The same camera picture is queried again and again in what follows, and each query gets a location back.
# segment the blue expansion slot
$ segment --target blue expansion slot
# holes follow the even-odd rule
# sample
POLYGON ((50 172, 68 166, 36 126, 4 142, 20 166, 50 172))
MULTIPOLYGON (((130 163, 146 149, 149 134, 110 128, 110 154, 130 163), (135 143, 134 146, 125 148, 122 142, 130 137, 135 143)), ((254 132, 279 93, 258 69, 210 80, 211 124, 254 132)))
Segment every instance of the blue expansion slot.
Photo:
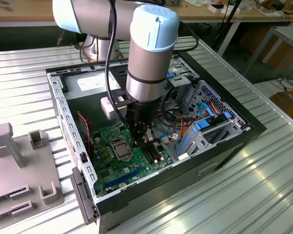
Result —
POLYGON ((126 174, 126 175, 123 175, 123 176, 121 176, 121 177, 119 177, 119 178, 117 178, 115 180, 112 180, 112 181, 104 184, 103 187, 106 189, 108 187, 114 186, 115 184, 119 184, 119 183, 123 182, 124 180, 132 178, 132 177, 136 176, 141 169, 142 169, 142 167, 140 167, 137 170, 135 170, 133 172, 130 172, 130 173, 126 174))

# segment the metal bracket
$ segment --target metal bracket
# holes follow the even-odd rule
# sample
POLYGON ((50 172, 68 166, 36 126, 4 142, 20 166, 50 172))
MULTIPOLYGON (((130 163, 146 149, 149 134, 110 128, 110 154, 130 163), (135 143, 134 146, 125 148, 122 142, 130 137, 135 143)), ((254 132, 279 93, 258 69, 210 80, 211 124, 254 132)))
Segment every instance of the metal bracket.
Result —
POLYGON ((76 198, 80 207, 80 210, 83 215, 84 223, 89 224, 95 222, 97 219, 94 215, 94 210, 92 208, 92 204, 88 198, 85 184, 83 182, 82 176, 77 167, 72 169, 73 174, 69 175, 69 178, 72 182, 74 192, 76 194, 76 198))

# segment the wooden desk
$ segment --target wooden desk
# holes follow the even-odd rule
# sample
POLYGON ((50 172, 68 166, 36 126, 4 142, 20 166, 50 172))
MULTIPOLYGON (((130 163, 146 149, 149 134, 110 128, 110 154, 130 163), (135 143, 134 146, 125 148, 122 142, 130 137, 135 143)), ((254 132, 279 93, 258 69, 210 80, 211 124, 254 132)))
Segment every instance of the wooden desk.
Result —
POLYGON ((52 0, 9 0, 14 11, 0 9, 0 27, 56 25, 52 0))
MULTIPOLYGON (((196 23, 196 22, 218 22, 219 20, 223 20, 224 14, 222 13, 213 13, 208 9, 207 5, 202 5, 197 7, 192 5, 186 1, 183 1, 181 7, 169 7, 171 10, 175 11, 180 19, 183 22, 188 23, 196 23)), ((268 22, 274 21, 281 21, 281 16, 274 16, 274 17, 266 17, 259 13, 258 11, 252 9, 249 11, 241 11, 239 14, 233 16, 232 22, 244 20, 250 22, 254 22, 254 20, 266 20, 268 22)))
MULTIPOLYGON (((52 13, 52 0, 9 1, 11 2, 10 7, 12 7, 14 11, 10 12, 5 9, 0 9, 0 27, 56 25, 52 13)), ((175 11, 185 23, 221 22, 224 17, 221 13, 215 14, 211 12, 206 5, 197 7, 185 1, 180 7, 169 8, 175 11)), ((290 15, 290 19, 287 19, 281 16, 266 17, 254 9, 247 12, 241 11, 238 15, 233 17, 233 24, 218 50, 218 54, 223 55, 240 23, 279 21, 290 21, 290 26, 293 26, 293 15, 290 15)))

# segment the light blue joint cap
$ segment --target light blue joint cap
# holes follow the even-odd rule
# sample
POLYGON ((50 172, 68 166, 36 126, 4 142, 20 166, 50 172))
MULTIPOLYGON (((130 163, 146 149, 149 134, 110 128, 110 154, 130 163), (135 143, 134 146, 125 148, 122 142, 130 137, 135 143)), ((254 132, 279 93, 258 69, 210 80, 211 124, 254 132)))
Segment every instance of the light blue joint cap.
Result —
POLYGON ((57 25, 71 32, 81 33, 71 0, 53 0, 53 16, 57 25))
POLYGON ((179 16, 157 5, 142 5, 135 9, 130 35, 141 48, 164 52, 174 47, 178 39, 179 16))

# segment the green circuit board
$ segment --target green circuit board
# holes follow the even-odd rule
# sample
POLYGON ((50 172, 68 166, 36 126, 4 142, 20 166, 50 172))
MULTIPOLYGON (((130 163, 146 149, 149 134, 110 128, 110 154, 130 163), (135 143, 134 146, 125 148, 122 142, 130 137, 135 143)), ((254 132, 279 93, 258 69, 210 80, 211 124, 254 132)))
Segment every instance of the green circuit board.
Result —
POLYGON ((99 129, 92 132, 90 136, 94 142, 93 166, 98 176, 98 181, 94 185, 97 196, 104 196, 119 189, 120 183, 108 188, 105 185, 126 174, 137 172, 137 175, 122 181, 125 184, 130 184, 173 163, 164 147, 157 143, 153 143, 153 147, 161 157, 161 160, 158 160, 157 163, 150 163, 143 150, 139 147, 131 147, 130 131, 121 124, 99 129), (116 157, 111 143, 118 139, 126 141, 132 151, 133 156, 130 161, 119 161, 116 157))

